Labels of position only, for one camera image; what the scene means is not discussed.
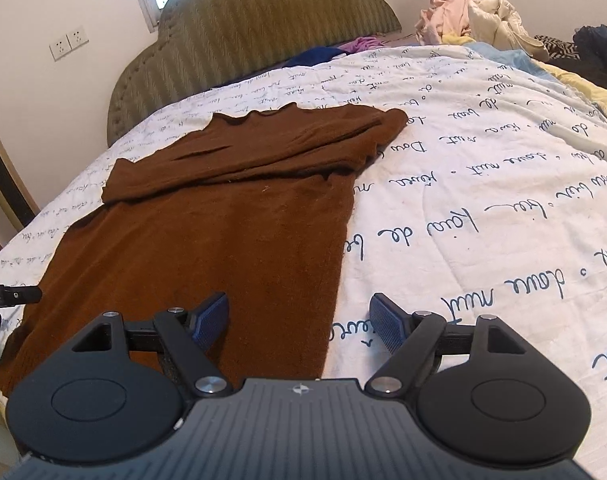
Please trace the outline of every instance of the tufted headboard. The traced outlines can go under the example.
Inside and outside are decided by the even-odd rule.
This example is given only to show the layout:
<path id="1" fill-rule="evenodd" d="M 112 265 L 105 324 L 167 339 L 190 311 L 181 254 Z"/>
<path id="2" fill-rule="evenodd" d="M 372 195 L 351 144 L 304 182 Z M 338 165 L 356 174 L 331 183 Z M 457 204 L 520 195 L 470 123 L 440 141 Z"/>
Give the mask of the tufted headboard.
<path id="1" fill-rule="evenodd" d="M 107 143 L 166 105 L 313 46 L 399 29 L 384 0 L 168 0 L 158 40 L 114 86 Z"/>

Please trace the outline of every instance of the white comforter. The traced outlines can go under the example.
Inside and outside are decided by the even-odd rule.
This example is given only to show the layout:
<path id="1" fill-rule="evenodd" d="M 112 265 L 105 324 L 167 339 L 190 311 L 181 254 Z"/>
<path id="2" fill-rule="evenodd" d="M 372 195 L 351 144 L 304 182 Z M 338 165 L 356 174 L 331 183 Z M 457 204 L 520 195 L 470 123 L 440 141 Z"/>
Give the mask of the white comforter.
<path id="1" fill-rule="evenodd" d="M 496 314 L 586 392 L 593 418 L 577 459 L 607 479 L 607 120 L 571 89 L 465 47 L 275 70 L 156 112 L 0 252 L 0 283 L 39 282 L 67 227 L 101 204 L 117 158 L 150 155 L 215 111 L 293 101 L 410 117 L 357 179 L 324 377 L 363 381 L 387 358 L 368 320 L 375 292 L 468 324 Z M 0 312 L 1 354 L 22 308 Z"/>

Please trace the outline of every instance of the brown knit garment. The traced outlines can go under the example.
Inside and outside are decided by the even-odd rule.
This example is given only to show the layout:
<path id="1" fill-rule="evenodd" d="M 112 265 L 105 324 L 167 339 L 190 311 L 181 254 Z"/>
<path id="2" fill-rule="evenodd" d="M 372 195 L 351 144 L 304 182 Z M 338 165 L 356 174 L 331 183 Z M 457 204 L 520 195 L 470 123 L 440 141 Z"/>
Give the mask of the brown knit garment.
<path id="1" fill-rule="evenodd" d="M 150 319 L 218 290 L 230 323 L 212 357 L 228 378 L 319 377 L 355 176 L 406 122 L 396 109 L 290 104 L 215 114 L 151 156 L 120 158 L 105 205 L 65 233 L 43 299 L 8 339 L 0 389 L 102 312 Z"/>

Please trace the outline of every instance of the black mount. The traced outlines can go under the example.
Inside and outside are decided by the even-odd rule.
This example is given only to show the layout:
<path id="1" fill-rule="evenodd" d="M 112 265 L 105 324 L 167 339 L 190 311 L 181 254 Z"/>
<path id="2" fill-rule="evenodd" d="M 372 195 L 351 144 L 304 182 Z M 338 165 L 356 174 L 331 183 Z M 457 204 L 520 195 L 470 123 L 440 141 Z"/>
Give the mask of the black mount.
<path id="1" fill-rule="evenodd" d="M 5 286 L 0 285 L 0 308 L 17 306 L 26 303 L 39 303 L 41 289 L 38 286 Z M 0 314 L 0 332 L 2 317 Z"/>
<path id="2" fill-rule="evenodd" d="M 280 443 L 297 442 L 285 447 L 286 460 L 294 460 L 288 449 L 298 449 L 299 461 L 332 449 L 341 455 L 344 444 L 332 444 L 331 435 L 337 438 L 334 430 L 321 437 L 325 444 L 315 451 L 319 442 L 319 437 L 314 440 L 315 431 L 328 424 L 348 428 L 346 420 L 355 410 L 365 410 L 364 414 L 373 410 L 375 417 L 379 410 L 379 422 L 368 419 L 363 427 L 365 419 L 350 422 L 355 426 L 347 435 L 361 429 L 370 433 L 354 442 L 345 436 L 350 456 L 361 457 L 356 460 L 369 456 L 369 446 L 379 445 L 370 440 L 374 438 L 372 424 L 379 424 L 382 435 L 386 431 L 398 435 L 394 446 L 399 452 L 407 454 L 411 446 L 428 449 L 424 452 L 434 456 L 443 454 L 449 458 L 442 459 L 439 467 L 467 468 L 466 478 L 555 478 L 550 468 L 559 466 L 564 472 L 572 471 L 571 476 L 560 478 L 589 479 L 571 462 L 590 422 L 585 395 L 499 318 L 484 315 L 475 326 L 451 325 L 431 312 L 407 314 L 383 294 L 373 296 L 370 314 L 392 356 L 363 390 L 354 380 L 253 379 L 235 391 L 204 354 L 227 323 L 228 300 L 223 293 L 190 312 L 172 308 L 145 322 L 123 322 L 119 313 L 106 312 L 16 387 L 6 410 L 8 425 L 23 452 L 42 458 L 38 463 L 28 461 L 34 471 L 45 474 L 44 464 L 50 463 L 52 471 L 65 469 L 67 474 L 72 469 L 66 465 L 131 468 L 139 456 L 141 460 L 147 457 L 149 464 L 151 457 L 167 457 L 165 450 L 176 449 L 184 441 L 184 454 L 196 446 L 190 456 L 198 462 L 197 450 L 205 449 L 215 433 L 229 434 L 223 440 L 216 437 L 216 442 L 236 438 L 238 446 L 245 442 L 244 434 L 249 438 L 247 446 L 256 441 L 250 435 L 261 434 L 273 444 L 257 448 L 260 455 L 270 449 L 279 455 Z M 165 376 L 130 361 L 129 351 L 157 352 Z M 467 353 L 468 362 L 436 373 L 443 355 Z M 336 404 L 333 396 L 343 400 Z M 266 402 L 274 407 L 268 408 Z M 298 412 L 292 412 L 285 429 L 280 429 L 285 424 L 283 406 L 293 409 L 299 404 L 298 410 L 304 410 L 299 411 L 299 419 Z M 217 416 L 222 417 L 220 422 L 210 428 L 208 424 L 214 424 Z M 251 431 L 240 429 L 248 424 Z M 199 431 L 205 432 L 205 440 L 197 442 Z M 411 444 L 404 444 L 403 432 Z M 221 458 L 229 450 L 213 446 L 214 450 L 204 452 L 203 460 L 212 453 L 220 455 L 221 463 L 236 457 L 233 450 L 232 458 Z M 334 460 L 334 454 L 324 460 Z M 260 474 L 265 464 L 261 458 L 256 460 L 256 474 Z M 100 474 L 96 470 L 98 478 L 103 478 L 104 470 L 106 478 L 116 471 L 105 466 Z M 505 470 L 522 475 L 493 473 Z M 243 468 L 240 471 L 225 478 L 250 474 Z M 443 478 L 442 473 L 433 476 L 437 474 L 395 478 Z"/>

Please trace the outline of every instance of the wall socket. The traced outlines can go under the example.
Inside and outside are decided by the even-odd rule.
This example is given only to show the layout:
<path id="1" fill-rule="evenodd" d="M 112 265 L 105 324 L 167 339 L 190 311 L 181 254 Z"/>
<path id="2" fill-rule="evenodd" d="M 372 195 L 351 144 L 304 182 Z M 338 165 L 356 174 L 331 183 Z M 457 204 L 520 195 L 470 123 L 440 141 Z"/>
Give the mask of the wall socket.
<path id="1" fill-rule="evenodd" d="M 67 34 L 68 41 L 70 42 L 70 46 L 72 50 L 77 47 L 80 47 L 84 43 L 88 43 L 88 37 L 86 35 L 86 31 L 83 29 L 81 25 L 79 25 L 74 30 L 69 31 Z"/>
<path id="2" fill-rule="evenodd" d="M 72 47 L 70 46 L 67 36 L 61 36 L 58 40 L 55 40 L 54 43 L 50 44 L 50 52 L 55 61 L 65 56 L 71 50 Z"/>

